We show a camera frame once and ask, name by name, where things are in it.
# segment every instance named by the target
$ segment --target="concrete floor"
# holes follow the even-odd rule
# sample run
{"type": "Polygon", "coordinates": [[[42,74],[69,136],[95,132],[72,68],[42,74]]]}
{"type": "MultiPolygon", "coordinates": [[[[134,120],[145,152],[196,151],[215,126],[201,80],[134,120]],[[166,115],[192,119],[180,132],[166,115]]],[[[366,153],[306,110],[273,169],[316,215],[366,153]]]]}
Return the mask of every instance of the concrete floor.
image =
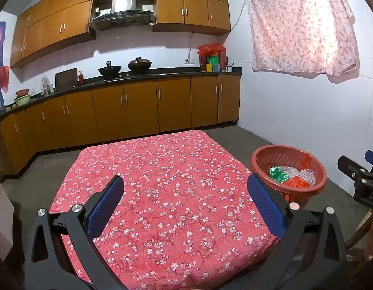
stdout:
{"type": "MultiPolygon", "coordinates": [[[[269,144],[239,126],[213,128],[205,130],[205,132],[248,168],[253,151],[269,144]]],[[[40,156],[19,180],[5,180],[3,182],[3,187],[10,200],[17,201],[21,205],[20,218],[25,252],[27,251],[29,232],[38,209],[49,209],[67,171],[76,160],[79,152],[40,156]]],[[[330,180],[327,181],[322,193],[311,198],[306,208],[322,211],[327,206],[332,206],[336,210],[345,239],[355,232],[358,223],[368,211],[367,207],[355,202],[349,194],[330,180]]],[[[357,246],[363,247],[364,245],[365,241],[362,240],[357,246]]],[[[231,287],[225,286],[224,288],[236,289],[237,286],[232,284],[231,287]]]]}

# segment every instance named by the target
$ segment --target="red plastic bag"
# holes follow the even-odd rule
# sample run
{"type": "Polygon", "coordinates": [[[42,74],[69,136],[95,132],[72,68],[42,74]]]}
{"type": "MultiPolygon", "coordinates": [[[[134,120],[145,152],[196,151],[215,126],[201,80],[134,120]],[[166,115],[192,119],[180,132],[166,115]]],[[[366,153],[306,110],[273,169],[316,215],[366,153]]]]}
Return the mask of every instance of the red plastic bag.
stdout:
{"type": "Polygon", "coordinates": [[[284,185],[292,186],[294,188],[309,188],[309,182],[302,180],[300,176],[289,178],[288,180],[283,182],[284,185]]]}

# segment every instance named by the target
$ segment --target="stainless steel range hood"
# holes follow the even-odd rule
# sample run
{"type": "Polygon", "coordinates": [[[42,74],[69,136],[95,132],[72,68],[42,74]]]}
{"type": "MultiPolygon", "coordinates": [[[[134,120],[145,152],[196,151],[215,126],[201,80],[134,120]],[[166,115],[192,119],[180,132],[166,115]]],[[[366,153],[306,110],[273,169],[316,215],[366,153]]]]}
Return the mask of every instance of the stainless steel range hood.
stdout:
{"type": "Polygon", "coordinates": [[[154,23],[154,11],[136,10],[136,4],[137,0],[112,0],[111,9],[95,17],[89,24],[95,31],[99,31],[154,23]]]}

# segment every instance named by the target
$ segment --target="white wall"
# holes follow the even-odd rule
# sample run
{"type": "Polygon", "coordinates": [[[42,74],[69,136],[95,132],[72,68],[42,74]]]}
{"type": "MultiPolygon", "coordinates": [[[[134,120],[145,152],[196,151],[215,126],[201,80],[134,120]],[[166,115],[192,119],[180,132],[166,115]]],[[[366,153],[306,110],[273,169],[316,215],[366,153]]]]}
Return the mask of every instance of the white wall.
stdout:
{"type": "MultiPolygon", "coordinates": [[[[243,2],[229,0],[232,25],[243,2]]],[[[352,195],[353,182],[338,170],[337,160],[345,155],[371,168],[364,155],[373,151],[373,13],[365,0],[348,2],[356,18],[358,78],[334,84],[323,74],[309,79],[253,72],[247,6],[224,45],[229,61],[243,68],[238,125],[272,143],[312,153],[330,180],[352,195]]]]}

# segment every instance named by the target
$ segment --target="blue gripper pad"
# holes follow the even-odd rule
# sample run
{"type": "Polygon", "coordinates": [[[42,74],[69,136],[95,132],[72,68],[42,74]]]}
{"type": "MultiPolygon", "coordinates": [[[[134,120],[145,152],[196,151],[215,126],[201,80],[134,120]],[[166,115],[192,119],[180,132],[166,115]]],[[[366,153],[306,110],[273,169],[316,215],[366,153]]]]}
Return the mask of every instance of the blue gripper pad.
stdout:
{"type": "Polygon", "coordinates": [[[269,231],[282,240],[286,233],[284,216],[255,174],[248,177],[247,190],[269,231]]]}
{"type": "Polygon", "coordinates": [[[365,153],[365,160],[373,165],[373,152],[371,150],[365,153]]]}
{"type": "Polygon", "coordinates": [[[116,175],[110,180],[106,188],[99,192],[101,197],[98,203],[86,215],[86,233],[90,240],[102,234],[123,195],[124,188],[123,179],[116,175]]]}

